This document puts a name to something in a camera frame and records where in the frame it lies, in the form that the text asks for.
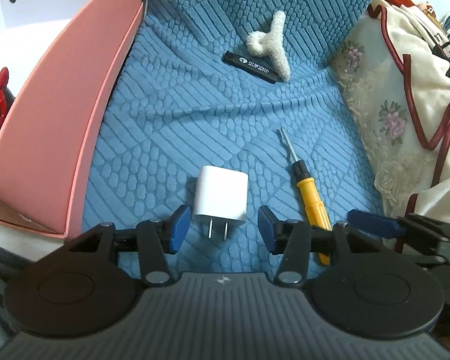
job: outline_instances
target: black usb stick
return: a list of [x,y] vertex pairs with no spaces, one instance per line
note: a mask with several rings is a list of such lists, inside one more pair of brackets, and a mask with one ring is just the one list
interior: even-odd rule
[[268,67],[262,66],[249,58],[234,54],[233,52],[227,51],[223,56],[223,61],[228,65],[242,69],[243,71],[253,74],[254,76],[268,81],[271,84],[276,83],[278,80],[278,74],[275,71],[270,70]]

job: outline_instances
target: metal prong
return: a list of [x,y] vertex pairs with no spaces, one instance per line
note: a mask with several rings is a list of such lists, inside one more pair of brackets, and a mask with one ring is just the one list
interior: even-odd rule
[[295,150],[293,150],[292,143],[290,142],[290,139],[288,138],[288,134],[285,131],[283,127],[280,128],[280,131],[282,132],[283,139],[285,139],[285,143],[288,146],[288,150],[290,150],[290,154],[292,156],[293,162],[297,162],[299,158],[296,156]]
[[212,223],[213,223],[213,218],[210,217],[210,225],[208,226],[208,238],[212,237]]

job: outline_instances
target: white fabric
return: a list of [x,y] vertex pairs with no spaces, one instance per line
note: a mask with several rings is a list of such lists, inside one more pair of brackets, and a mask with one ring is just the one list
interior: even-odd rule
[[[435,43],[423,25],[432,35],[441,31],[413,9],[372,0],[372,8],[377,5],[387,9],[388,33],[400,59],[403,61],[403,54],[411,55],[415,107],[430,141],[450,103],[450,79],[446,77],[450,64],[432,54]],[[350,67],[350,50],[353,55],[359,48],[361,60]],[[450,149],[439,183],[431,188],[441,143],[434,151],[425,150],[419,143],[404,94],[404,78],[384,42],[380,16],[361,17],[332,67],[360,130],[385,214],[404,215],[409,197],[418,193],[415,213],[450,223]]]

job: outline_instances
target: blue textured blanket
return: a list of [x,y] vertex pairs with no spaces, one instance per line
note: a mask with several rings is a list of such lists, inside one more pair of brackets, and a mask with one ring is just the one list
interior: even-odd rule
[[[352,117],[324,68],[369,1],[149,0],[101,126],[83,229],[167,218],[193,204],[202,166],[240,170],[250,180],[247,223],[227,241],[219,229],[208,240],[207,226],[193,223],[169,263],[175,272],[271,273],[280,257],[265,249],[258,208],[267,204],[281,219],[305,215],[281,125],[315,177],[331,222],[354,208],[380,212]],[[287,14],[289,83],[272,85],[221,61],[227,50],[247,56],[247,34],[267,32],[278,9]],[[139,274],[134,254],[123,254],[120,265]]]

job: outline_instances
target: lace trim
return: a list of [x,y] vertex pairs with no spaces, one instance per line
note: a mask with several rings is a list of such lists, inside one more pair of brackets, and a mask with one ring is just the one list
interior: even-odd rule
[[382,63],[374,71],[366,71],[357,81],[354,81],[352,74],[336,72],[336,75],[375,172],[374,186],[390,204],[391,212],[385,214],[400,216],[404,213],[410,194],[419,185],[425,167],[434,160],[434,156],[418,148],[405,155],[389,158],[390,142],[385,142],[382,136],[377,136],[368,126],[370,94],[386,71],[387,67]]

